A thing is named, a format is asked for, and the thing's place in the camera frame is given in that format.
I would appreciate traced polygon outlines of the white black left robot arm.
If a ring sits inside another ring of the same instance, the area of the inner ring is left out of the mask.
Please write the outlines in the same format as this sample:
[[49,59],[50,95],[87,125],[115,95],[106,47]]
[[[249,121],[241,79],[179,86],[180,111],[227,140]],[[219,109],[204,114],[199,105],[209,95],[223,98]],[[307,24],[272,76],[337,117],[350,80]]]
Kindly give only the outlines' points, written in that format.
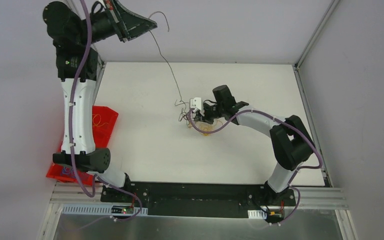
[[98,80],[99,54],[93,44],[116,36],[125,43],[157,28],[157,23],[130,11],[117,0],[98,0],[85,7],[84,18],[62,1],[46,5],[42,18],[56,53],[57,76],[64,97],[64,136],[52,160],[115,186],[120,202],[132,198],[127,175],[111,162],[107,147],[98,148],[93,138],[93,105]]

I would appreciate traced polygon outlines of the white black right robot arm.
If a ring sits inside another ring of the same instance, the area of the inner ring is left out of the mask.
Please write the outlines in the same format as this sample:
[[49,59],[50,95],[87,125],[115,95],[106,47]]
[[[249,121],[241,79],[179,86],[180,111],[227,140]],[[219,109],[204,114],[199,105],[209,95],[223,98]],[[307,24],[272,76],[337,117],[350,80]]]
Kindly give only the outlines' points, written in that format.
[[245,101],[236,101],[227,85],[212,90],[214,100],[194,97],[189,101],[187,118],[194,129],[197,122],[213,124],[225,119],[237,126],[251,128],[271,140],[277,161],[261,191],[262,202],[276,205],[283,200],[299,167],[315,152],[314,142],[297,115],[276,117],[253,108]]

